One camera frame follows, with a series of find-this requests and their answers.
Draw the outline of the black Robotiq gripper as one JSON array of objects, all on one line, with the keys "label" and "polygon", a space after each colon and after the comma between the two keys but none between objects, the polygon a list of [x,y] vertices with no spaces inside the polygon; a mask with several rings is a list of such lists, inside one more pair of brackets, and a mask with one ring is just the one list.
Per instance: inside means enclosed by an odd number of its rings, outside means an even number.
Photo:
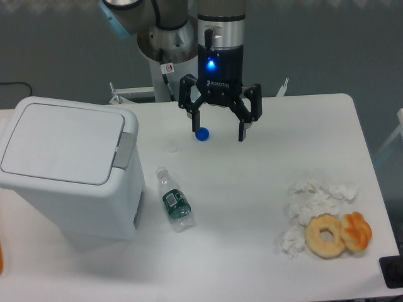
[{"label": "black Robotiq gripper", "polygon": [[[247,130],[262,116],[262,91],[260,84],[242,90],[242,65],[244,46],[226,49],[207,49],[198,46],[198,79],[186,74],[180,79],[178,106],[186,110],[191,119],[192,132],[200,129],[200,110],[203,103],[230,106],[239,119],[238,141],[246,138]],[[192,87],[197,87],[201,96],[191,98]]]}]

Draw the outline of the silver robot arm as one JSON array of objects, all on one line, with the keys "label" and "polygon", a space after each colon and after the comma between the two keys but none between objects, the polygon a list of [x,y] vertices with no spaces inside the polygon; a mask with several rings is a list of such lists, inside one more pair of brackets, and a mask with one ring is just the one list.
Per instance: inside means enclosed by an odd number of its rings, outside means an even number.
[{"label": "silver robot arm", "polygon": [[157,102],[186,110],[193,132],[204,104],[229,108],[239,120],[239,140],[262,115],[259,84],[242,82],[245,1],[100,1],[115,35],[137,37],[148,60]]}]

